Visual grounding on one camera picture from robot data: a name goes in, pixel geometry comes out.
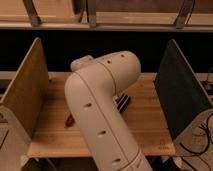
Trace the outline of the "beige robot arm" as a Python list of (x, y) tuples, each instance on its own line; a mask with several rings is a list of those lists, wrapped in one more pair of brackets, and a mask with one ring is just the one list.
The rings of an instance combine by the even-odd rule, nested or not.
[(129, 51), (87, 55), (73, 61), (71, 70), (66, 102), (99, 171), (153, 171), (114, 100), (138, 79), (137, 56)]

